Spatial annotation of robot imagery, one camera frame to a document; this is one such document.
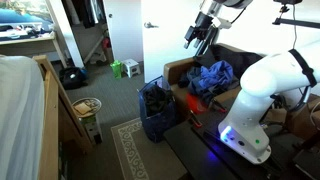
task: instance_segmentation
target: stool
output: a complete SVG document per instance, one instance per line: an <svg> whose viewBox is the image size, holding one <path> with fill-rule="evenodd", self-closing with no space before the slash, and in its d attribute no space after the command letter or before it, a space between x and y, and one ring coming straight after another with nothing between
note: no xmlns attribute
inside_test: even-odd
<svg viewBox="0 0 320 180"><path fill-rule="evenodd" d="M129 78L132 77L132 75L134 74L140 74L140 66L139 63L137 63L136 61L134 61L133 59L127 59L122 61L123 63L123 71L125 71Z"/></svg>

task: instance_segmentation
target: wooden bed frame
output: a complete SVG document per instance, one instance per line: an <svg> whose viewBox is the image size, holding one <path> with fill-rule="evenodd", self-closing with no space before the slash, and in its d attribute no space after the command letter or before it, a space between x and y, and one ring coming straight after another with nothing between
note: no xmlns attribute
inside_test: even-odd
<svg viewBox="0 0 320 180"><path fill-rule="evenodd" d="M92 144L60 83L55 70L45 55L34 56L45 85L45 112L39 180L59 179L59 142L75 141L83 154L92 151Z"/></svg>

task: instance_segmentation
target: blue towel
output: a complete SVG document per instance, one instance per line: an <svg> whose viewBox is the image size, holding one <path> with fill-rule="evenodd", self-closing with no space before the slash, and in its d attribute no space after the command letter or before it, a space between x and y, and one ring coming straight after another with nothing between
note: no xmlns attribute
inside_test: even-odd
<svg viewBox="0 0 320 180"><path fill-rule="evenodd" d="M233 77L232 66L226 61L218 61L214 63L210 69L201 67L201 80L199 84L202 88L209 88L212 86L228 86Z"/></svg>

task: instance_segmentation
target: patterned rug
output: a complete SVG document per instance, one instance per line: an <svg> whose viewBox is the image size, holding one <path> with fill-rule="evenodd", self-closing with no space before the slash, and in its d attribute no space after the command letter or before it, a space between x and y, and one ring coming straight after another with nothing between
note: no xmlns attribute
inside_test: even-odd
<svg viewBox="0 0 320 180"><path fill-rule="evenodd" d="M153 143L140 118L111 128L124 179L177 180L187 171L165 140Z"/></svg>

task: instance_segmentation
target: bed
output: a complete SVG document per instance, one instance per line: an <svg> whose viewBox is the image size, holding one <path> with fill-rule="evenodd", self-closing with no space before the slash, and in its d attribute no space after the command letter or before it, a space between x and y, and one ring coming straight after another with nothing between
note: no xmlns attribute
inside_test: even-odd
<svg viewBox="0 0 320 180"><path fill-rule="evenodd" d="M0 99L0 179L58 180L59 142L92 151L46 56L0 56Z"/></svg>

